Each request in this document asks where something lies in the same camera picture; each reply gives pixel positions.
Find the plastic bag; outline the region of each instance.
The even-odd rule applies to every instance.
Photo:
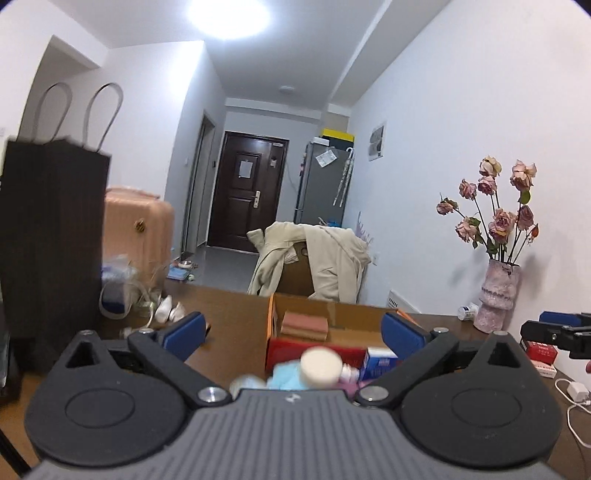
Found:
[[[100,312],[111,319],[123,319],[131,306],[139,299],[137,283],[138,271],[130,266],[127,255],[107,260],[103,263],[100,292]]]

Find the gray gripper base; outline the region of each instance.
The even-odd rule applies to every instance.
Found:
[[[412,445],[386,411],[340,391],[243,391],[204,408],[162,452],[111,470],[43,462],[28,480],[560,480],[543,463],[506,472],[458,468]]]

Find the wooden door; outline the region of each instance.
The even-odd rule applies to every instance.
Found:
[[[226,132],[208,244],[256,252],[246,237],[275,221],[288,141]]]

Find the sticker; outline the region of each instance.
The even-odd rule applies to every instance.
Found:
[[[337,156],[334,154],[334,152],[332,150],[327,150],[326,152],[324,152],[322,155],[318,155],[316,157],[316,160],[318,161],[318,164],[324,168],[327,165],[330,165],[332,162],[334,162],[337,159]]]

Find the beige coat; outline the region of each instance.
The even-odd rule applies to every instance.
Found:
[[[276,289],[283,265],[297,261],[293,245],[306,241],[314,294],[311,299],[357,303],[365,267],[371,262],[367,244],[353,230],[320,225],[273,223],[248,233],[259,252],[248,293],[270,296]]]

